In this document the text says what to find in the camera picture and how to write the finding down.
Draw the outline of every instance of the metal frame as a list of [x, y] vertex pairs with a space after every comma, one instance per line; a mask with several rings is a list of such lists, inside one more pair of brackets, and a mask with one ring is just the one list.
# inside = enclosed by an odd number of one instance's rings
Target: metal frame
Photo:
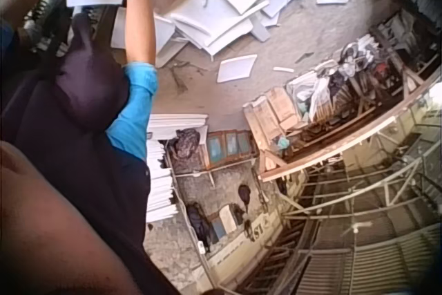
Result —
[[[431, 60], [431, 64], [433, 64], [438, 57], [433, 57]], [[373, 134], [379, 132], [381, 129], [385, 128], [388, 124], [392, 123], [395, 120], [395, 117], [402, 114], [406, 111], [415, 101], [422, 96], [440, 77], [440, 66], [428, 77], [421, 85], [417, 86], [414, 91], [405, 94], [404, 99], [395, 105], [393, 108], [382, 114], [380, 117], [376, 118], [366, 126], [361, 129], [358, 129], [351, 135], [340, 139], [333, 144], [330, 144], [328, 147], [321, 149], [320, 151], [316, 151], [308, 155], [307, 157], [300, 158], [295, 160], [289, 164], [281, 166], [276, 169], [272, 169], [270, 171], [264, 172], [261, 174], [261, 178], [263, 181], [275, 180], [276, 178], [280, 178], [285, 175], [289, 175], [290, 173], [297, 172], [301, 169], [305, 169], [312, 165], [317, 164], [322, 160], [326, 160], [327, 158], [333, 157], [348, 148], [366, 140], [367, 138], [373, 136]], [[414, 73], [415, 75], [421, 74], [424, 68], [419, 71], [419, 73]]]
[[[441, 140], [438, 140], [436, 143], [434, 143], [434, 144], [433, 144], [433, 145], [432, 145], [432, 146], [431, 146], [431, 147], [430, 147], [430, 148], [429, 148], [429, 149], [423, 154], [423, 157], [426, 157], [426, 156], [428, 156], [429, 154], [431, 154], [431, 152], [433, 152], [435, 149], [437, 149], [440, 145], [441, 145]], [[339, 197], [339, 198], [337, 198], [337, 199], [335, 199], [335, 200], [330, 200], [330, 201], [328, 201], [328, 202], [324, 202], [324, 203], [321, 203], [321, 204], [317, 204], [317, 205], [314, 205], [314, 206], [311, 206], [311, 207], [306, 207], [306, 208], [304, 208], [304, 209], [299, 209], [298, 207], [295, 206], [295, 208], [297, 208], [297, 210], [292, 211], [292, 212], [284, 213], [284, 214], [283, 214], [283, 217], [294, 216], [294, 215], [299, 214], [299, 213], [306, 213], [306, 212], [309, 212], [309, 211], [314, 211], [314, 210], [317, 210], [317, 209], [322, 209], [322, 208], [324, 208], [324, 207], [328, 207], [329, 205], [333, 205], [333, 204], [336, 204], [336, 203], [340, 203], [340, 202], [344, 202], [344, 201], [346, 201], [346, 200], [352, 199], [352, 198], [354, 198], [354, 197], [356, 197], [356, 196], [362, 195], [363, 193], [366, 193], [366, 192], [371, 191], [371, 190], [373, 190], [373, 189], [379, 188], [379, 187], [381, 187], [381, 186], [383, 186], [384, 189], [386, 189], [386, 188], [388, 188], [388, 186], [390, 185], [390, 182], [391, 182], [392, 180], [394, 180], [395, 178], [397, 178], [397, 177], [399, 177], [400, 175], [404, 174], [405, 172], [407, 172], [407, 171], [409, 171], [409, 170], [412, 170], [411, 173], [414, 173], [414, 172], [416, 171], [416, 169], [417, 169], [417, 166], [420, 165], [420, 163], [422, 163], [422, 159], [416, 159], [416, 160], [414, 160], [413, 162], [409, 163], [408, 165], [404, 166], [402, 169], [400, 169], [400, 170], [397, 171], [396, 173], [393, 173], [393, 174], [387, 176], [385, 179], [380, 180], [380, 181], [378, 181], [378, 182], [376, 182], [376, 183], [374, 183], [374, 184], [371, 184], [371, 185], [369, 185], [368, 187], [365, 187], [365, 188], [362, 188], [362, 189], [360, 189], [360, 190], [358, 190], [358, 191], [355, 191], [355, 192], [353, 192], [353, 193], [351, 193], [351, 194], [349, 194], [349, 195], [346, 195], [346, 196], [343, 196], [343, 197]]]

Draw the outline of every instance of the wooden beam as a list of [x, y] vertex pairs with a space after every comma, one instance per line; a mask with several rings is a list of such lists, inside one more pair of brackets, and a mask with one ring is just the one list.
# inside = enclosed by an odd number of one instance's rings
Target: wooden beam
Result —
[[287, 257], [290, 257], [290, 254], [288, 251], [284, 251], [281, 252], [280, 254], [276, 254], [275, 256], [270, 256], [270, 258], [267, 259], [267, 262], [274, 262], [276, 260], [280, 260]]
[[275, 264], [275, 265], [266, 266], [262, 270], [263, 271], [271, 271], [272, 269], [279, 269], [280, 267], [284, 267], [284, 266], [285, 266], [285, 263], [279, 263], [279, 264]]
[[303, 210], [304, 207], [301, 204], [298, 204], [297, 202], [295, 202], [294, 200], [292, 200], [291, 198], [287, 197], [286, 195], [282, 195], [279, 191], [278, 191], [278, 195], [285, 200], [287, 203], [293, 205], [295, 208], [297, 208], [298, 210]]
[[299, 237], [300, 234], [301, 234], [300, 231], [295, 231], [292, 234], [289, 234], [287, 236], [284, 236], [283, 238], [277, 239], [276, 244], [280, 245], [281, 243], [285, 243], [288, 240], [293, 240], [294, 238]]
[[428, 79], [421, 86], [417, 87], [408, 98], [405, 98], [402, 102], [399, 102], [396, 106], [385, 112], [383, 115], [373, 120], [366, 126], [361, 129], [358, 129], [354, 133], [344, 137], [325, 148], [310, 153], [308, 156], [299, 158], [294, 162], [291, 162], [285, 166], [280, 167], [279, 169], [273, 169], [262, 174], [261, 178], [263, 181], [275, 180], [277, 178], [281, 178], [282, 176], [289, 175], [291, 173], [295, 173], [300, 171], [301, 169], [305, 169], [311, 165], [315, 165], [318, 162], [325, 160], [327, 158], [333, 157], [338, 153], [341, 153], [352, 146], [355, 146], [359, 142], [366, 140], [373, 134], [380, 131], [382, 128], [385, 128], [388, 124], [391, 124], [395, 117], [402, 114], [406, 111], [415, 101], [420, 98], [429, 87], [432, 86], [433, 82], [435, 82], [440, 76], [441, 67], [438, 67], [434, 73], [428, 77]]
[[274, 154], [273, 152], [271, 152], [269, 150], [265, 150], [264, 155], [266, 156], [266, 158], [269, 158], [272, 162], [274, 162], [278, 166], [287, 165], [287, 163], [282, 158], [278, 157], [276, 154]]

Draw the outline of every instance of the corrugated metal sheet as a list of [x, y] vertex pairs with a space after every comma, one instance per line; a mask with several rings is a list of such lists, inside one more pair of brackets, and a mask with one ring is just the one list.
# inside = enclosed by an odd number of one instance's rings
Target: corrugated metal sheet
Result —
[[[440, 245], [438, 227], [373, 249], [358, 248], [351, 294], [385, 294], [409, 289], [432, 264]], [[299, 295], [349, 294], [353, 253], [313, 253]]]

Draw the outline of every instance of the blue object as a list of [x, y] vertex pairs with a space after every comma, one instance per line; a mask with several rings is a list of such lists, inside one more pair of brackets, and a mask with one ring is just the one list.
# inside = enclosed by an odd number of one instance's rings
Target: blue object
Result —
[[150, 64], [133, 62], [124, 72], [130, 83], [129, 99], [106, 134], [114, 147], [146, 161], [147, 124], [158, 89], [157, 70]]
[[8, 48], [9, 44], [11, 44], [12, 39], [14, 38], [14, 30], [11, 28], [8, 22], [3, 19], [0, 19], [0, 51], [1, 57]]
[[290, 141], [287, 138], [281, 136], [278, 141], [278, 148], [280, 150], [284, 150], [287, 149], [289, 146], [290, 146]]

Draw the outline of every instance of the person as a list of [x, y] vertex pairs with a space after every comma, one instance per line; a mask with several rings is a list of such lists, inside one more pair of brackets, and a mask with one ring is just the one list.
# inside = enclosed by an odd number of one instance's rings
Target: person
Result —
[[[0, 0], [2, 61], [36, 2]], [[2, 293], [179, 294], [142, 245], [151, 0], [127, 0], [123, 71], [90, 40], [85, 16], [73, 29], [62, 64], [28, 75], [1, 115]]]

